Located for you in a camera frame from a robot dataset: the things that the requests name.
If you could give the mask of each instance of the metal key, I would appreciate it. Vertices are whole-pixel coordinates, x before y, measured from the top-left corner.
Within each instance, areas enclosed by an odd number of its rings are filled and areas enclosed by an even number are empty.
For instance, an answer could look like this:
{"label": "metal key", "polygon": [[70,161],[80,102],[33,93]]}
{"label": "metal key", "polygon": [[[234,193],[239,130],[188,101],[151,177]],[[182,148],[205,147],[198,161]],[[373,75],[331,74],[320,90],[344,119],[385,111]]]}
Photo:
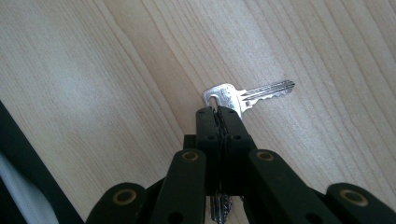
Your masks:
{"label": "metal key", "polygon": [[294,82],[285,80],[251,91],[238,91],[233,85],[226,83],[205,91],[204,102],[206,106],[210,106],[210,98],[215,97],[218,105],[235,110],[239,118],[242,118],[245,110],[253,107],[259,100],[285,95],[291,92],[293,87]]}

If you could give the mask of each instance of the key head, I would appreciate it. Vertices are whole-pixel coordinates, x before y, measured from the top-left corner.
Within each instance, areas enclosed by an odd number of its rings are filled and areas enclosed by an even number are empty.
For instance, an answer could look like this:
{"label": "key head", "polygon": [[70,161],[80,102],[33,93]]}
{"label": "key head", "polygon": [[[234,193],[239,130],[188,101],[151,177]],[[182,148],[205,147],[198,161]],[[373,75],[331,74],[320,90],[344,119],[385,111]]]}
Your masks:
{"label": "key head", "polygon": [[242,113],[246,110],[246,106],[240,105],[240,94],[241,91],[238,91],[233,85],[228,83],[221,84],[204,92],[204,102],[206,106],[210,106],[209,99],[215,97],[218,105],[233,109],[238,113],[239,118],[242,118]]}

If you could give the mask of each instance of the key hole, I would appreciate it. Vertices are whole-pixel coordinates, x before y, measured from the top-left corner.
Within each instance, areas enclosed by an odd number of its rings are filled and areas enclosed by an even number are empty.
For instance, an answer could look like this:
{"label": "key hole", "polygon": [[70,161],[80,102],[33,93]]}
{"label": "key hole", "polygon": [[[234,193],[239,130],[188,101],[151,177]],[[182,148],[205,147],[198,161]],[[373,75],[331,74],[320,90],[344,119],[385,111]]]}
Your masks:
{"label": "key hole", "polygon": [[216,96],[211,96],[209,98],[209,105],[212,106],[212,108],[215,110],[215,112],[218,112],[219,101]]}

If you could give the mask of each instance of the metal screw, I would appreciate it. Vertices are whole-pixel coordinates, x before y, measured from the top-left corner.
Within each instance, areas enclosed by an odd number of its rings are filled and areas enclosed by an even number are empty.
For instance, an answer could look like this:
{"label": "metal screw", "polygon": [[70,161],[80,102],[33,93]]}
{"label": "metal screw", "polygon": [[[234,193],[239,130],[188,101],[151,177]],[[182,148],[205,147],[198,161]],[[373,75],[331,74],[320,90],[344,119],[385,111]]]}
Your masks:
{"label": "metal screw", "polygon": [[262,161],[273,161],[274,160],[274,156],[269,152],[260,151],[256,155],[257,155],[257,158],[259,158]]}
{"label": "metal screw", "polygon": [[199,156],[195,152],[185,152],[181,157],[186,161],[196,161]]}
{"label": "metal screw", "polygon": [[136,199],[136,191],[133,189],[121,189],[113,196],[113,203],[119,206],[127,205]]}
{"label": "metal screw", "polygon": [[367,200],[366,197],[364,197],[362,194],[351,190],[351,189],[343,189],[340,191],[340,195],[343,199],[347,200],[350,203],[353,203],[357,206],[364,207],[367,204],[369,204],[369,201]]}

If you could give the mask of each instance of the wooden surface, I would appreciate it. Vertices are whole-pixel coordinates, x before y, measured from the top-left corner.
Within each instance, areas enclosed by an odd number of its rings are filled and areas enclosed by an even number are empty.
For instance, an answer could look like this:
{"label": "wooden surface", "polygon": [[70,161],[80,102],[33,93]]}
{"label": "wooden surface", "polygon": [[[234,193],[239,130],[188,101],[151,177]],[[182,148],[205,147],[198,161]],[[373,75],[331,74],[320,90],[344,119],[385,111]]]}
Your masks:
{"label": "wooden surface", "polygon": [[[244,114],[257,146],[314,189],[349,182],[396,209],[395,8],[5,0],[0,99],[85,219],[108,188],[166,174],[203,91],[290,79],[292,94]],[[246,223],[235,201],[229,223]]]}

